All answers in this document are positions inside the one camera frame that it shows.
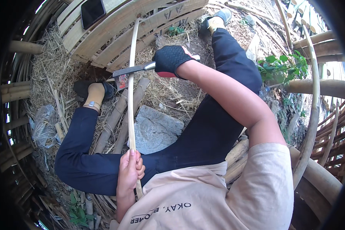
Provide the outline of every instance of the black pants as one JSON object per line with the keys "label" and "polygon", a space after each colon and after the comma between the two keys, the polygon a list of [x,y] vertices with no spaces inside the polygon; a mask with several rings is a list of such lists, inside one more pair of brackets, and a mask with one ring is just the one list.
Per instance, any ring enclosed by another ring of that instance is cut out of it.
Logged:
{"label": "black pants", "polygon": [[[262,80],[257,67],[225,29],[218,28],[214,32],[212,48],[218,71],[259,94]],[[55,171],[63,182],[75,189],[115,196],[121,155],[88,155],[97,116],[91,108],[75,110],[69,131],[56,155]],[[146,166],[142,186],[156,173],[223,162],[242,130],[243,126],[207,95],[174,144],[159,152],[142,155]]]}

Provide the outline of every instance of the plastic bag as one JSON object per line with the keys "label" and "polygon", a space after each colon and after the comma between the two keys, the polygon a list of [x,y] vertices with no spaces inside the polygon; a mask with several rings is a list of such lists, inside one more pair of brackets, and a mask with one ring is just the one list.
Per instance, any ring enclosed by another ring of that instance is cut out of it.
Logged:
{"label": "plastic bag", "polygon": [[34,118],[32,138],[37,145],[50,148],[56,142],[56,111],[51,104],[42,106]]}

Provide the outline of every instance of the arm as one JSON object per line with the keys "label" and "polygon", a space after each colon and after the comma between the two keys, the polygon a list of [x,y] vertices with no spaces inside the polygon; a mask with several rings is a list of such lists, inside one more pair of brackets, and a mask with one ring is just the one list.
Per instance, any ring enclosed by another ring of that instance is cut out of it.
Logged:
{"label": "arm", "polygon": [[286,145],[270,108],[238,81],[194,60],[181,64],[176,73],[199,85],[236,121],[248,128],[249,147],[270,142]]}
{"label": "arm", "polygon": [[134,189],[137,179],[145,175],[146,166],[140,153],[128,150],[120,158],[118,186],[116,187],[116,221],[121,222],[128,209],[135,203]]}

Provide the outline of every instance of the hand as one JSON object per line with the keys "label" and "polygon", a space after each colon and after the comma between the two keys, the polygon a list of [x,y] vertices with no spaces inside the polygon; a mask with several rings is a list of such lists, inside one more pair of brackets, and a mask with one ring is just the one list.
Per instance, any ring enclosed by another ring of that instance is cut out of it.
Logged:
{"label": "hand", "polygon": [[145,175],[146,166],[137,150],[129,149],[121,158],[117,189],[122,193],[133,191],[137,187],[137,179]]}
{"label": "hand", "polygon": [[183,46],[164,46],[152,58],[156,62],[155,72],[161,77],[179,77],[176,69],[186,61],[195,60]]}

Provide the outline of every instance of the beige t-shirt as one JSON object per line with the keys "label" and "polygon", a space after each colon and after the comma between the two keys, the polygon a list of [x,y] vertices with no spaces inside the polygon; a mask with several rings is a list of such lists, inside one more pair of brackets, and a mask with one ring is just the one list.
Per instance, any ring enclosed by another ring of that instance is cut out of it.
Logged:
{"label": "beige t-shirt", "polygon": [[289,149],[265,143],[248,152],[242,175],[226,189],[227,163],[156,174],[143,198],[110,229],[287,230],[294,190]]}

